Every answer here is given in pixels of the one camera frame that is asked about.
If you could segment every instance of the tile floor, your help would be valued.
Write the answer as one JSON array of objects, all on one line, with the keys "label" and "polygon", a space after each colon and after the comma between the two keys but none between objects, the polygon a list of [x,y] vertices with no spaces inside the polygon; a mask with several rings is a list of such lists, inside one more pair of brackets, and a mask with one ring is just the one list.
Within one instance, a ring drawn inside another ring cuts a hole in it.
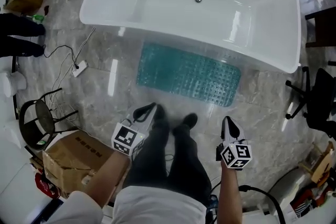
[{"label": "tile floor", "polygon": [[[47,29],[47,52],[57,46],[71,46],[78,51],[82,42],[88,37],[92,27],[82,24],[79,10],[83,0],[45,0],[50,5],[50,12],[45,20]],[[303,15],[335,6],[336,0],[300,0]],[[334,48],[304,47],[307,40],[306,22],[302,19],[302,50],[300,62],[311,68],[311,80],[319,67],[326,67],[328,60],[336,59]],[[78,78],[70,72],[61,83],[63,91],[57,95],[55,102],[71,104],[79,110],[79,116],[73,122],[92,135],[110,144],[114,126],[123,119],[127,109],[149,102],[161,103],[172,120],[181,119],[190,112],[196,112],[199,121],[193,135],[198,143],[199,157],[213,184],[219,181],[221,168],[214,161],[215,148],[220,142],[219,134],[224,116],[235,118],[244,128],[246,137],[253,149],[253,161],[238,173],[239,184],[249,184],[266,191],[289,169],[297,165],[311,149],[311,143],[317,142],[324,147],[328,137],[311,130],[299,114],[288,122],[282,130],[284,115],[290,101],[294,100],[291,91],[285,87],[287,79],[300,82],[302,71],[294,74],[280,72],[260,72],[245,67],[241,70],[242,78],[235,101],[232,106],[223,108],[202,101],[173,95],[136,85],[136,75],[142,40],[121,38],[109,32],[96,30],[84,46],[78,62],[87,60],[89,68]],[[185,47],[185,50],[211,56],[207,48]],[[17,95],[18,105],[40,97],[50,91],[59,74],[59,68],[67,55],[67,49],[59,49],[52,57],[20,58],[20,71],[28,81],[26,91]],[[114,96],[107,94],[111,63],[118,59],[117,84]],[[60,77],[71,65],[70,57],[64,62]],[[336,68],[326,67],[336,76]],[[62,105],[65,112],[71,108]],[[172,141],[167,152],[173,151]],[[263,200],[263,195],[242,193],[244,206],[252,206]]]}]

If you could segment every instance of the white t-shirt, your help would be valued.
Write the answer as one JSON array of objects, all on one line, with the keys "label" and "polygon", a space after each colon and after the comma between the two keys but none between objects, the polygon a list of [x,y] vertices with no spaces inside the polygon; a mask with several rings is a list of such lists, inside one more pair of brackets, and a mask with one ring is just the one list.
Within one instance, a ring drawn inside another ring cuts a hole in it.
[{"label": "white t-shirt", "polygon": [[[167,189],[130,186],[117,195],[112,224],[204,224],[206,207]],[[100,224],[103,213],[88,195],[74,191],[47,224]]]}]

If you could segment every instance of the shirt sleeve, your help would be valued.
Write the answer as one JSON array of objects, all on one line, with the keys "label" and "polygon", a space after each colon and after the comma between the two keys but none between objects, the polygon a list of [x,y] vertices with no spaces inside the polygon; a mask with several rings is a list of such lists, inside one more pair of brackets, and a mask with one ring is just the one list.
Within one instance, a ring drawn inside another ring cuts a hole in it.
[{"label": "shirt sleeve", "polygon": [[47,224],[101,224],[103,211],[87,194],[74,191]]}]

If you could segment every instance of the black chair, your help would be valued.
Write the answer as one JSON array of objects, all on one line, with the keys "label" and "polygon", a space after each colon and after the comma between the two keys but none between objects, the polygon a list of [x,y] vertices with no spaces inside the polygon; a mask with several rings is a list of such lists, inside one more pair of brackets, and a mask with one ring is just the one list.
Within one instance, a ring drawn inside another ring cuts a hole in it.
[{"label": "black chair", "polygon": [[320,68],[316,75],[315,85],[310,89],[309,68],[303,67],[302,71],[306,73],[306,91],[293,86],[289,80],[286,81],[286,86],[300,94],[299,106],[292,115],[286,114],[286,119],[293,119],[304,105],[307,105],[307,112],[303,116],[308,126],[336,139],[336,122],[328,120],[330,112],[335,108],[336,78]]},{"label": "black chair", "polygon": [[[62,88],[59,88],[55,91],[48,92],[40,97],[38,100],[28,101],[23,104],[20,114],[19,114],[19,127],[22,134],[23,139],[27,143],[28,146],[35,150],[43,150],[45,149],[49,143],[54,139],[54,134],[76,130],[76,127],[71,127],[64,131],[55,131],[55,123],[60,122],[76,113],[78,110],[73,111],[72,113],[62,117],[61,119],[54,119],[51,114],[51,109],[48,108],[46,104],[46,96],[55,92],[60,91]],[[25,123],[25,114],[28,108],[32,105],[35,105],[36,110],[36,118],[32,121]],[[45,130],[45,133],[42,133],[38,128],[36,121],[40,123],[42,128]],[[39,145],[38,142],[49,134],[49,138],[45,144]]]}]

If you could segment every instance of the person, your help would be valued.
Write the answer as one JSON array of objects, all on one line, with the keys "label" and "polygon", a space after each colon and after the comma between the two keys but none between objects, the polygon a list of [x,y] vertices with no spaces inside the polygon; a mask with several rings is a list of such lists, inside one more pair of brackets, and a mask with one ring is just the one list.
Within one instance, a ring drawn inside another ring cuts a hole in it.
[{"label": "person", "polygon": [[22,40],[12,35],[23,37],[37,37],[45,34],[42,24],[37,24],[24,17],[12,13],[0,14],[0,57],[6,56],[35,56],[44,54],[44,48],[39,44]]},{"label": "person", "polygon": [[[167,175],[165,146],[170,127],[160,105],[156,112],[150,135],[116,197],[112,224],[204,224],[211,183],[197,157],[197,144],[190,136],[197,115],[186,116],[173,129],[175,155]],[[85,193],[74,191],[47,223],[101,223],[101,208],[109,201],[117,183],[112,179],[120,172],[116,163],[122,158],[122,153],[115,152],[89,182]],[[241,223],[236,171],[223,162],[220,188],[217,223]]]}]

